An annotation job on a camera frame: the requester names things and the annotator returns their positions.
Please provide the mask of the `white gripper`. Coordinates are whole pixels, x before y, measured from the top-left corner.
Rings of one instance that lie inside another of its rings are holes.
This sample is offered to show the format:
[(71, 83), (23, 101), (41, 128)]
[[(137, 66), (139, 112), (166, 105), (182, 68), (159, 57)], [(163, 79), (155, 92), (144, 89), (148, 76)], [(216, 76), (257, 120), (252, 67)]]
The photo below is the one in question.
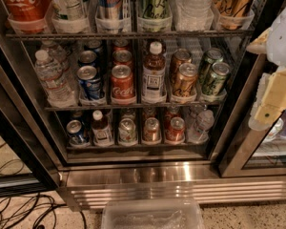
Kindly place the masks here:
[[(246, 47), (246, 51), (266, 54), (269, 33), (270, 29), (266, 29)], [(279, 67), (275, 73), (264, 73), (260, 78), (248, 125), (252, 130), (264, 131), (276, 122), (284, 110), (286, 110), (286, 67)]]

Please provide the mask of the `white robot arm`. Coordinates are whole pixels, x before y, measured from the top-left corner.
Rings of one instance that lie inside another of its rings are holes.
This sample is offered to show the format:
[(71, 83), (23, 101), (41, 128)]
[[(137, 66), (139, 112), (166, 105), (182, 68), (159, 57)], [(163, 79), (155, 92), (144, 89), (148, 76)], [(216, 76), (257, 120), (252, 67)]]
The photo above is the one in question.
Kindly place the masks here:
[(259, 80), (250, 112), (249, 127), (263, 131), (286, 110), (286, 7), (271, 27), (247, 46), (247, 51), (265, 54), (269, 62), (277, 65), (274, 73), (265, 73)]

